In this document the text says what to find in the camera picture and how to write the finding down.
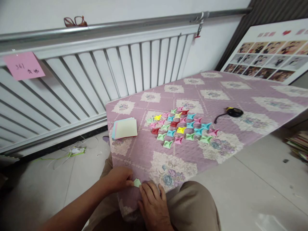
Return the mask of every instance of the person's right hand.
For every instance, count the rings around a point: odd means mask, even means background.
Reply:
[[[138,201],[140,212],[148,231],[174,231],[170,222],[167,199],[164,188],[159,184],[159,191],[154,183],[139,186],[142,201]]]

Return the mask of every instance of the radiator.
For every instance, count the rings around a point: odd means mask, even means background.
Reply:
[[[106,103],[182,78],[197,25],[0,53],[0,153],[106,117]],[[2,56],[33,51],[45,77],[15,81]]]

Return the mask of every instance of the hand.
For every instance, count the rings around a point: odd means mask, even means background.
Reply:
[[[107,176],[103,177],[104,184],[108,188],[109,193],[116,193],[126,188],[133,187],[132,181],[133,171],[126,167],[115,167]]]
[[[138,201],[140,212],[147,230],[174,231],[170,222],[165,190],[161,185],[158,187],[161,196],[157,187],[152,182],[148,182],[147,184],[143,183],[139,186],[142,196],[142,201]]]

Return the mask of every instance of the leg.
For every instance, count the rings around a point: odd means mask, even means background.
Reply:
[[[113,165],[110,153],[108,159],[105,160],[105,166],[100,178],[106,176],[110,172],[112,167]],[[110,194],[104,200],[102,200],[102,202],[95,209],[95,211],[93,212],[93,214],[89,219],[89,225],[84,229],[84,231],[93,230],[101,222],[102,219],[104,219],[108,215],[118,210],[119,210],[119,203],[116,193]]]
[[[171,223],[177,230],[221,230],[213,197],[200,183],[185,182],[179,193],[167,203]]]

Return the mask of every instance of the white wall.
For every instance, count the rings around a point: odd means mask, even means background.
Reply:
[[[0,33],[64,27],[63,18],[83,15],[88,24],[246,8],[250,0],[0,0]],[[205,22],[189,52],[184,76],[217,65],[241,17]]]

